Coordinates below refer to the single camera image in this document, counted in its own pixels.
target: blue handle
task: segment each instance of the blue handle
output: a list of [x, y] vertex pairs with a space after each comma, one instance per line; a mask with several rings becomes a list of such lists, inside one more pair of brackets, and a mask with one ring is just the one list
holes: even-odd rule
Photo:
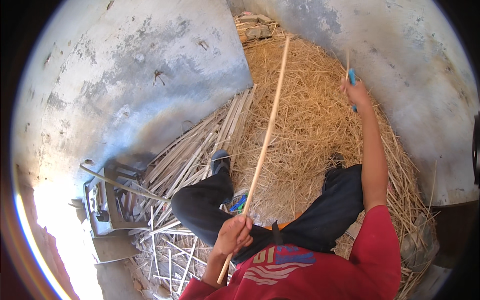
[[[352, 85], [355, 85], [355, 71], [353, 69], [348, 70], [348, 76], [350, 77], [350, 83]], [[354, 112], [357, 112], [357, 106], [354, 105], [352, 106], [352, 109]]]
[[241, 197], [240, 201], [238, 201], [237, 203], [235, 203], [235, 205], [233, 205], [233, 206], [230, 208], [230, 211], [232, 212], [232, 211], [234, 211], [234, 210], [237, 210], [237, 208], [239, 208], [240, 205], [242, 205], [242, 203], [245, 203], [246, 200], [247, 200], [247, 195], [244, 194], [244, 195]]

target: printed graphic on shirt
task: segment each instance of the printed graphic on shirt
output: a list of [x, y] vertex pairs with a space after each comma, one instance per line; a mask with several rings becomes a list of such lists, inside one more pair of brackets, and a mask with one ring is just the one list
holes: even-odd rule
[[243, 275], [243, 278], [253, 280], [257, 285], [274, 285], [278, 282], [278, 279], [287, 278], [291, 272], [299, 267], [307, 267], [316, 262], [313, 252], [298, 252], [299, 249], [297, 247], [285, 245], [273, 246], [268, 248], [268, 250], [262, 250], [255, 255], [253, 263], [261, 264], [265, 262], [266, 256], [267, 263], [273, 263], [275, 257], [274, 264], [250, 267]]

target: red t-shirt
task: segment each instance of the red t-shirt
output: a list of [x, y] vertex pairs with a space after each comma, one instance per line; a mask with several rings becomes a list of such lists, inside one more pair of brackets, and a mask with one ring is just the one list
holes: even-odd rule
[[228, 286], [215, 289], [193, 279], [180, 299], [391, 300], [400, 277], [398, 238], [387, 207], [379, 205], [365, 216], [349, 260], [271, 244], [238, 264]]

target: hay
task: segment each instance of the hay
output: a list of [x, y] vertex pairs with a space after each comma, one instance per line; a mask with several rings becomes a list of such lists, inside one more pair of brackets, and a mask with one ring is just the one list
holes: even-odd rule
[[[240, 37], [250, 27], [265, 26], [241, 24], [238, 18], [235, 21]], [[273, 31], [272, 38], [243, 43], [253, 82], [258, 87], [232, 167], [236, 191], [248, 189], [252, 182], [261, 150], [256, 140], [259, 132], [267, 128], [280, 70], [285, 32], [277, 23], [267, 26]], [[291, 40], [272, 136], [276, 139], [267, 152], [251, 206], [250, 215], [258, 225], [270, 225], [275, 220], [292, 221], [296, 212], [305, 211], [319, 196], [333, 152], [343, 155], [347, 167], [362, 162], [360, 116], [352, 111], [346, 95], [339, 91], [340, 78], [345, 73], [340, 61], [322, 48], [305, 39]], [[389, 167], [387, 206], [401, 243], [406, 234], [418, 232], [413, 223], [420, 213], [428, 216], [431, 226], [433, 218], [420, 198], [415, 166], [379, 105], [372, 97], [371, 100]], [[361, 224], [363, 217], [361, 213], [357, 222]], [[353, 241], [345, 234], [337, 240], [334, 251], [348, 259]], [[425, 264], [422, 272], [402, 273], [398, 299], [406, 299], [428, 265]]]

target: person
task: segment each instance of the person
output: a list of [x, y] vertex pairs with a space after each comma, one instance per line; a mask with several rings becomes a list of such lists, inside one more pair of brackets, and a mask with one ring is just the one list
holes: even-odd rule
[[[179, 190], [175, 216], [212, 245], [201, 280], [192, 279], [180, 299], [393, 299], [400, 285], [400, 249], [388, 209], [388, 168], [375, 112], [365, 86], [342, 80], [356, 105], [363, 132], [363, 164], [343, 167], [332, 156], [321, 195], [281, 231], [252, 224], [249, 217], [218, 209], [233, 197], [229, 159], [212, 157], [212, 176]], [[331, 249], [365, 209], [348, 260]], [[217, 280], [227, 256], [237, 271], [227, 286]]]

